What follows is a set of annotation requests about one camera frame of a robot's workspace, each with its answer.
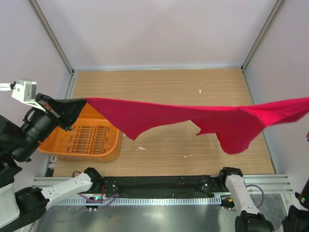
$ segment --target orange basket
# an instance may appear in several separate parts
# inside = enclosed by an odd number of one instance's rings
[[[61,159],[109,162],[118,157],[121,138],[122,133],[87,104],[73,130],[56,128],[38,150]]]

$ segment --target stainless steel surface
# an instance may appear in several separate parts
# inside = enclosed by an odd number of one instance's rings
[[[245,70],[246,67],[248,66],[251,58],[253,57],[253,55],[255,54],[255,51],[258,49],[260,43],[262,42],[262,40],[264,39],[264,37],[266,36],[269,28],[271,27],[273,21],[276,19],[278,13],[280,12],[282,6],[284,5],[286,0],[277,0],[276,3],[274,4],[274,7],[272,8],[265,24],[262,26],[262,29],[259,33],[259,35],[257,36],[256,40],[253,43],[253,46],[251,47],[244,64],[242,65],[242,69]]]
[[[52,41],[53,45],[55,46],[55,49],[57,50],[57,52],[59,53],[62,61],[64,62],[65,66],[67,67],[67,69],[69,70],[69,72],[71,73],[71,75],[73,75],[73,68],[70,65],[70,62],[68,61],[66,55],[64,54],[55,34],[53,33],[53,30],[51,29],[49,23],[47,22],[40,6],[38,5],[36,0],[28,0],[28,2],[30,3],[30,5],[32,6],[35,14],[37,15],[39,21],[41,22],[42,26],[44,27],[47,35],[49,36],[50,40]]]
[[[268,174],[268,175],[245,175],[246,185],[255,184],[259,185],[265,193],[286,193],[293,194],[287,175],[284,174]],[[36,177],[33,181],[33,187],[46,187],[59,184],[63,181],[69,180],[70,177]],[[251,193],[258,193],[257,188],[248,188]]]
[[[253,195],[258,204],[261,195]],[[145,207],[109,207],[97,212],[84,212],[84,206],[54,206],[37,226],[36,232],[234,232],[237,213],[223,210],[218,205],[177,205]],[[279,194],[267,194],[261,212],[270,220],[277,232],[286,215]]]

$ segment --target red cloth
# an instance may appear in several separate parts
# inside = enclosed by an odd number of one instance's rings
[[[135,140],[153,127],[191,120],[201,131],[216,133],[228,154],[246,150],[268,126],[295,122],[309,112],[309,98],[252,106],[182,106],[105,98],[86,98],[115,127]]]

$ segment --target wooden floor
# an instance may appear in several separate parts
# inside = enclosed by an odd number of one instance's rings
[[[73,97],[179,105],[252,104],[240,69],[80,72]],[[218,174],[224,166],[241,168],[244,174],[274,173],[262,135],[245,152],[228,155],[214,134],[196,136],[198,132],[187,121],[153,128],[136,141],[124,136],[115,161],[57,160],[54,176],[72,176],[87,167],[95,167],[102,176]]]

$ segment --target purple cable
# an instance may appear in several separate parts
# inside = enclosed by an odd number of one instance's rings
[[[92,199],[89,199],[88,197],[80,194],[80,193],[77,193],[78,196],[86,199],[88,202],[93,202],[93,203],[103,203],[103,202],[106,202],[108,200],[110,200],[111,198],[115,198],[116,196],[119,197],[119,194],[118,193],[115,193],[113,196],[109,197],[109,198],[106,198],[105,200],[101,200],[101,201],[96,201],[96,200],[92,200]]]
[[[112,200],[111,200],[110,202],[108,202],[106,205],[104,205],[104,206],[102,206],[102,207],[100,207],[100,208],[97,208],[98,210],[100,210],[100,209],[105,209],[107,206],[109,206],[109,205],[112,204],[114,201],[116,201],[116,199],[119,197],[119,194],[116,193],[116,194],[114,194],[113,196],[111,196],[111,197],[109,197],[109,198],[107,198],[107,199],[105,199],[105,200],[102,200],[102,201],[95,201],[95,200],[89,199],[88,197],[86,197],[86,196],[84,196],[84,195],[82,195],[82,194],[79,194],[79,193],[78,193],[77,195],[81,196],[82,198],[85,198],[85,199],[86,199],[87,201],[89,201],[89,202],[94,202],[94,203],[103,203],[103,202],[106,202],[106,201],[112,199]],[[62,223],[62,222],[67,222],[67,221],[72,220],[73,218],[79,216],[80,214],[82,214],[82,213],[84,213],[84,212],[89,212],[89,210],[88,210],[88,209],[85,209],[85,210],[79,212],[78,214],[76,214],[76,215],[74,215],[74,216],[72,216],[72,217],[70,217],[70,218],[68,218],[68,219],[65,219],[65,220],[55,220],[55,219],[53,219],[52,221],[54,221],[54,222],[60,222],[60,223]]]
[[[264,194],[264,191],[262,190],[262,188],[260,187],[260,186],[258,186],[258,185],[246,185],[246,188],[247,187],[256,187],[256,188],[258,188],[260,191],[261,191],[261,193],[262,193],[262,201],[261,201],[261,203],[256,207],[256,208],[260,208],[263,204],[264,204],[264,201],[265,201],[265,194]],[[227,210],[229,210],[229,211],[232,211],[232,212],[237,212],[237,210],[236,209],[229,209],[229,208],[227,208],[227,207],[223,207],[224,209],[227,209]]]

